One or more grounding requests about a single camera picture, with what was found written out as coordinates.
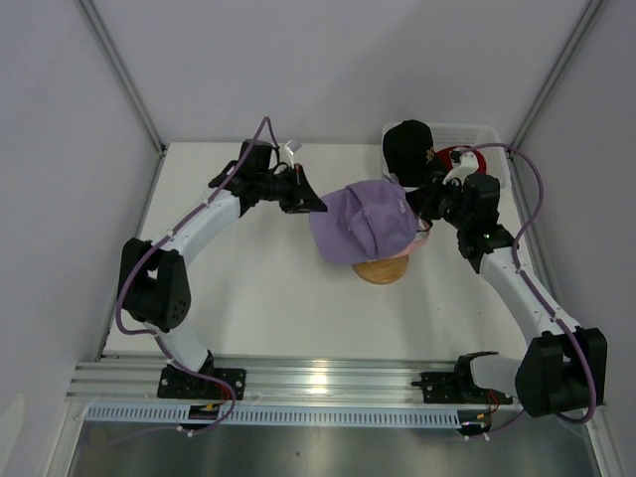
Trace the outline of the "pink baseball cap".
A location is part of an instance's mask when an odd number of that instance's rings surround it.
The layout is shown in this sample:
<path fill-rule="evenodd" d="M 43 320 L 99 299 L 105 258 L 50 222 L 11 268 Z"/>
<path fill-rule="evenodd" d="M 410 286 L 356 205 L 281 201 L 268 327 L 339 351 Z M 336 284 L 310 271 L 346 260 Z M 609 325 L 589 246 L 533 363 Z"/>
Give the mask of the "pink baseball cap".
<path fill-rule="evenodd" d="M 418 230 L 413 239 L 413 241 L 401 252 L 393 255 L 393 258 L 398 258 L 400 256 L 409 255 L 423 247 L 428 241 L 430 235 L 431 225 L 423 221 L 422 219 L 418 220 Z"/>

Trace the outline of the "purple LA baseball cap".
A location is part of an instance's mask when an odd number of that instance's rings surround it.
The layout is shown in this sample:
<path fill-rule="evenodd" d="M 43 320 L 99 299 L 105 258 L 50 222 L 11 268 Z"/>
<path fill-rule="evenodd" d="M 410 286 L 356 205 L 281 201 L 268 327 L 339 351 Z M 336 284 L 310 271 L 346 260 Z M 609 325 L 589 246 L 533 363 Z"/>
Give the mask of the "purple LA baseball cap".
<path fill-rule="evenodd" d="M 322 257 L 353 265 L 391 258 L 415 240 L 418 219 L 405 190 L 386 179 L 350 184 L 322 197 L 325 212 L 312 212 L 309 227 Z"/>

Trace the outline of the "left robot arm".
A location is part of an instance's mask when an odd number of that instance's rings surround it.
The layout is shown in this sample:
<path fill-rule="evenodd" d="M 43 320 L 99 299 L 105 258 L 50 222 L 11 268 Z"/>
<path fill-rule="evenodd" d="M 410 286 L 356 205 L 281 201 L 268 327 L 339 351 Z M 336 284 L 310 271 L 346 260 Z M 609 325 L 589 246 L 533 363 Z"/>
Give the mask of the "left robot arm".
<path fill-rule="evenodd" d="M 149 335 L 171 367 L 182 372 L 180 386 L 193 398 L 215 385 L 211 352 L 187 319 L 192 295 L 188 268 L 222 230 L 261 201 L 288 215 L 324 212 L 304 168 L 294 159 L 301 145 L 245 141 L 238 159 L 213 178 L 201 201 L 162 236 L 131 238 L 121 253 L 115 322 L 127 336 Z"/>

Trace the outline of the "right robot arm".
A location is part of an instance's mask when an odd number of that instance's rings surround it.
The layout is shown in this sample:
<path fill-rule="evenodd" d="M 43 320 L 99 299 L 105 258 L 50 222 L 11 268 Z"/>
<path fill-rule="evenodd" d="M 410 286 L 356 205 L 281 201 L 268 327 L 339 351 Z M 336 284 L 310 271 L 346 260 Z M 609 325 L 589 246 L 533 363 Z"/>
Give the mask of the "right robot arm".
<path fill-rule="evenodd" d="M 522 265 L 518 240 L 499 222 L 499 181 L 480 173 L 464 180 L 434 174 L 406 199 L 426 224 L 443 220 L 455 228 L 461 256 L 499 295 L 528 345 L 520 360 L 496 352 L 461 356 L 452 379 L 457 396 L 474 401 L 496 391 L 516 398 L 532 417 L 589 422 L 604 397 L 607 340 L 569 316 Z M 576 410 L 583 415 L 573 417 Z"/>

